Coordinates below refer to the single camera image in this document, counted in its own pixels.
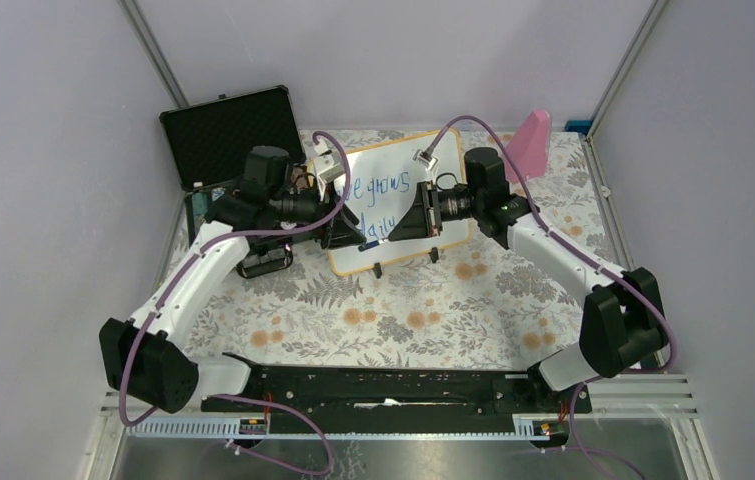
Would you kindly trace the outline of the yellow framed whiteboard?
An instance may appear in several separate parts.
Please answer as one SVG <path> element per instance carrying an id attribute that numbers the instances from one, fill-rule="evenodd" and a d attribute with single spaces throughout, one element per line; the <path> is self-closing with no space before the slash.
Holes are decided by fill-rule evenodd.
<path id="1" fill-rule="evenodd" d="M 412 206 L 415 187 L 434 174 L 414 160 L 437 136 L 436 130 L 398 140 L 345 150 L 352 171 L 352 190 L 346 206 L 357 216 L 357 228 L 368 242 L 388 237 Z M 331 270 L 346 276 L 385 266 L 433 248 L 445 249 L 467 241 L 472 233 L 468 220 L 452 221 L 440 235 L 426 239 L 385 242 L 360 251 L 356 246 L 328 252 Z"/>

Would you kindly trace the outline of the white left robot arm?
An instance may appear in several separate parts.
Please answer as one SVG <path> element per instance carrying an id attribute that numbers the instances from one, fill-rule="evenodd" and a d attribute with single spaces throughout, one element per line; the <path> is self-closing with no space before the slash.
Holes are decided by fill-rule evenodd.
<path id="1" fill-rule="evenodd" d="M 183 348 L 213 290 L 250 250 L 257 231 L 236 232 L 220 221 L 204 224 L 173 271 L 127 320 L 108 319 L 98 340 L 118 413 L 135 426 L 158 410 L 177 413 L 224 395 L 241 411 L 262 401 L 263 385 L 244 360 L 219 354 L 188 357 Z"/>

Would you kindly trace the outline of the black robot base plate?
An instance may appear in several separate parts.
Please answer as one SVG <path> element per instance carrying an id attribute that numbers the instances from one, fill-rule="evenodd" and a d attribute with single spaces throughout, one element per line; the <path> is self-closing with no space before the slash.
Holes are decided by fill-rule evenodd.
<path id="1" fill-rule="evenodd" d="M 325 434 L 507 434 L 517 415 L 556 421 L 592 410 L 587 393 L 545 393 L 524 372 L 253 365 L 242 396 L 258 403 L 208 399 L 204 412 L 256 413 L 273 434 L 306 434 L 292 414 L 310 418 Z"/>

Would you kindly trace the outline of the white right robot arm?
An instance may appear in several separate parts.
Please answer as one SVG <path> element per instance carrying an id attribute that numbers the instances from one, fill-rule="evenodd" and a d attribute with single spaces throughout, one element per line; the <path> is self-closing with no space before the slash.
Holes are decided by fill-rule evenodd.
<path id="1" fill-rule="evenodd" d="M 651 272 L 626 271 L 593 258 L 558 233 L 528 196 L 511 192 L 495 149 L 471 149 L 464 162 L 465 182 L 449 189 L 434 181 L 419 183 L 410 208 L 387 239 L 436 237 L 447 223 L 472 219 L 486 237 L 530 260 L 580 301 L 577 342 L 528 370 L 526 396 L 532 407 L 550 412 L 565 400 L 567 389 L 595 377 L 613 378 L 670 345 Z"/>

